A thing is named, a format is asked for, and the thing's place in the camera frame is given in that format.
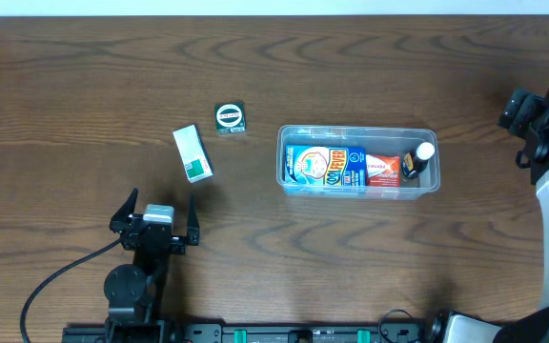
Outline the red Panadol ActiFast box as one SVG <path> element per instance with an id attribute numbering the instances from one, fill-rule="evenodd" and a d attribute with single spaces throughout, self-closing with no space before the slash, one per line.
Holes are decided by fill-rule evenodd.
<path id="1" fill-rule="evenodd" d="M 377 154 L 366 155 L 367 185 L 370 187 L 399 187 L 400 158 Z"/>

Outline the blue Kool Fever box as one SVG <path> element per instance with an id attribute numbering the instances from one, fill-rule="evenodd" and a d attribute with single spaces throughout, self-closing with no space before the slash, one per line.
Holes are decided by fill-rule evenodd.
<path id="1" fill-rule="evenodd" d="M 366 185 L 366 152 L 360 147 L 287 145 L 284 154 L 287 183 L 354 187 Z"/>

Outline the dark bottle white cap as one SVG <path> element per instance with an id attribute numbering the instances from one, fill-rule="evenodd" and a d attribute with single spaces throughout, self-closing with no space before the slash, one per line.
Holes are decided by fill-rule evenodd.
<path id="1" fill-rule="evenodd" d="M 434 156 L 436 148 L 432 143 L 423 142 L 414 151 L 407 152 L 401 160 L 401 171 L 405 178 L 415 179 L 422 173 Z"/>

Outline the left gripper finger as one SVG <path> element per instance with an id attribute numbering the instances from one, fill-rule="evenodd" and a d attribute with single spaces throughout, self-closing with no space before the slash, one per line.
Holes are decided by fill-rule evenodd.
<path id="1" fill-rule="evenodd" d="M 124 204 L 112 216 L 109 228 L 112 232 L 127 232 L 132 227 L 132 216 L 138 196 L 138 188 L 133 188 Z"/>
<path id="2" fill-rule="evenodd" d="M 187 220 L 187 245 L 198 246 L 200 240 L 200 225 L 195 210 L 194 196 L 190 196 Z"/>

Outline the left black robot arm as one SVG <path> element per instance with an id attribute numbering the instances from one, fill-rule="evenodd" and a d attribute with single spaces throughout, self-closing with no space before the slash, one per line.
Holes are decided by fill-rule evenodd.
<path id="1" fill-rule="evenodd" d="M 189 201 L 187 233 L 175 235 L 174 208 L 150 204 L 144 213 L 136 213 L 137 196 L 134 189 L 110 221 L 110 230 L 120 235 L 119 244 L 133 253 L 133 260 L 111 270 L 104 281 L 109 308 L 103 341 L 181 342 L 183 330 L 176 320 L 161 316 L 160 302 L 171 257 L 199 244 L 194 198 Z"/>

